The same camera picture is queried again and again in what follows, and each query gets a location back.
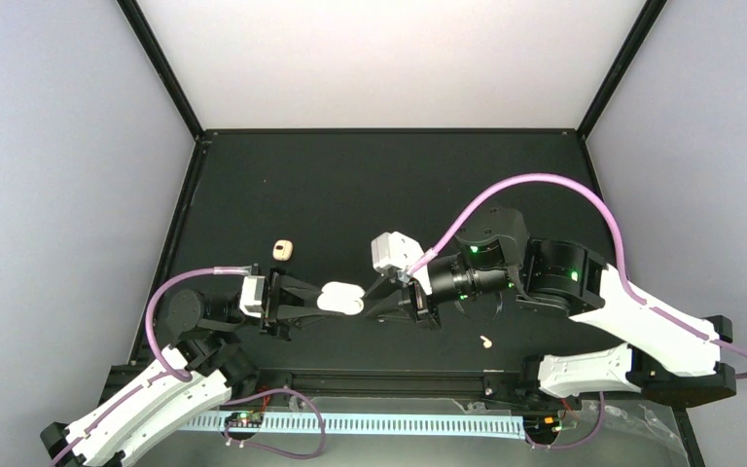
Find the white earbuds charging case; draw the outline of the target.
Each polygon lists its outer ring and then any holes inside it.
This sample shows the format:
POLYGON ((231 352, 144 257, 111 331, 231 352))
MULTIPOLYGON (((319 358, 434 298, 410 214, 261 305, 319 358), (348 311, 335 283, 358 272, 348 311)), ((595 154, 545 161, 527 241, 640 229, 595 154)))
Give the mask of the white earbuds charging case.
POLYGON ((316 303, 320 310, 353 316, 364 310, 364 295, 358 285, 332 281, 322 287, 316 303))

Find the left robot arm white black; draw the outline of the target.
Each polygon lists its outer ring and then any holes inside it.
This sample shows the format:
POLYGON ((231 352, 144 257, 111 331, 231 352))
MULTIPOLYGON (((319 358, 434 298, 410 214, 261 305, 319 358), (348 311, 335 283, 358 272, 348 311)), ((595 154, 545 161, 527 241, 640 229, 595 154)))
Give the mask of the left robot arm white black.
POLYGON ((154 359, 117 393, 81 418, 53 422, 40 438, 52 466, 133 466, 155 445, 208 411, 275 396, 312 402, 290 387, 259 386, 258 368, 240 346, 237 330, 260 318, 250 303, 266 300, 256 266, 193 269, 166 280, 149 299, 145 337, 154 359), (162 323, 173 341, 160 345, 156 311, 162 297, 191 278, 238 276, 242 289, 213 296, 194 289, 173 295, 162 323))

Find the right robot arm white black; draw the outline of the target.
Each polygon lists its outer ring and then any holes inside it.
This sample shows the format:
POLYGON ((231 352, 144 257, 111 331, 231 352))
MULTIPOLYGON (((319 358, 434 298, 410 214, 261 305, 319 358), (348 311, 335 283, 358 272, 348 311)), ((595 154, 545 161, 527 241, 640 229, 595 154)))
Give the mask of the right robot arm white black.
POLYGON ((735 394, 735 370, 721 360, 732 338, 725 316, 694 318, 636 288, 624 290, 616 268, 600 255, 531 236, 522 214, 509 207, 479 208, 456 229, 453 243, 454 254, 421 265, 416 240, 397 232, 377 236, 371 256, 378 279, 365 294, 365 316, 438 329, 441 305, 508 291, 523 308, 618 339, 590 353, 526 357, 515 391, 530 408, 550 398, 629 392, 687 409, 735 394))

